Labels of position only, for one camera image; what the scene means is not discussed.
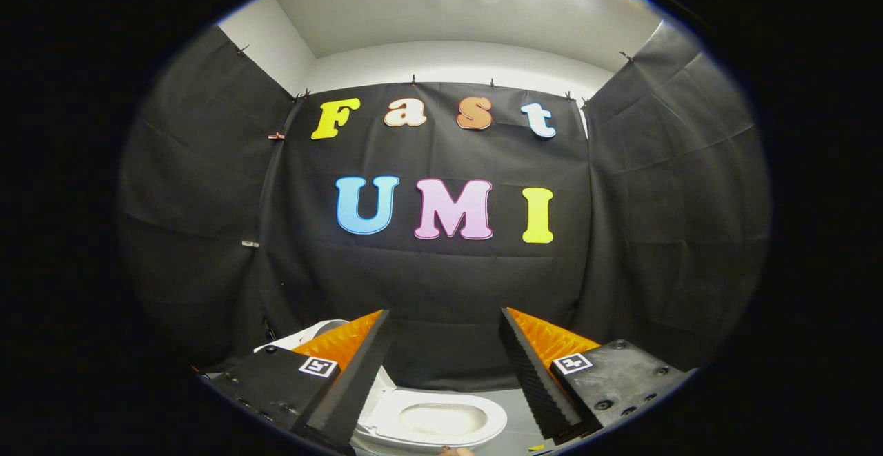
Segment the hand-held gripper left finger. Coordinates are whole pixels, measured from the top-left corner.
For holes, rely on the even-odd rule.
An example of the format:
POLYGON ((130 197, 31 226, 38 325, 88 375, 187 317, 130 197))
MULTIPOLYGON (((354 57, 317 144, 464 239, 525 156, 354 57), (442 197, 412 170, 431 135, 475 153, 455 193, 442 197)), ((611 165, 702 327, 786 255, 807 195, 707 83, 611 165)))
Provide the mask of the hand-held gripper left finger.
POLYGON ((350 455, 357 419, 389 347, 382 309, 297 346, 261 347, 204 378, 233 408, 275 431, 350 455))

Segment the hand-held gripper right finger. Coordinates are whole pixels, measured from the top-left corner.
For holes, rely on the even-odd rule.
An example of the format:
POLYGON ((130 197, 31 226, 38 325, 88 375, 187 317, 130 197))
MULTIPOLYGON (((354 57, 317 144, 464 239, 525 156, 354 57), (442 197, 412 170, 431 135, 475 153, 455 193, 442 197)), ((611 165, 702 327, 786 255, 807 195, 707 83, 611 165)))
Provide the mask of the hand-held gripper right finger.
POLYGON ((630 341, 602 345, 510 306, 499 340, 540 433, 558 446, 614 430, 691 377, 630 341))

